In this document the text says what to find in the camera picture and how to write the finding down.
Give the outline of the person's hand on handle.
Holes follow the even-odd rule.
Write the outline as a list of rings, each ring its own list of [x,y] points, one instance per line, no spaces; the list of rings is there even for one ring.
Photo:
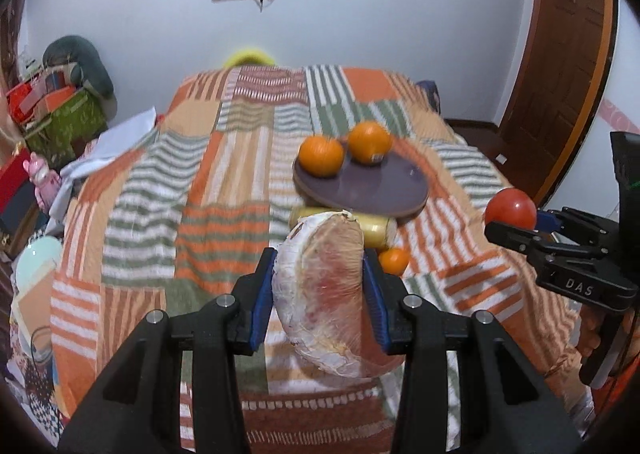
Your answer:
[[[579,315],[580,326],[576,349],[582,359],[587,359],[601,344],[599,331],[605,318],[605,312],[598,308],[582,305]]]

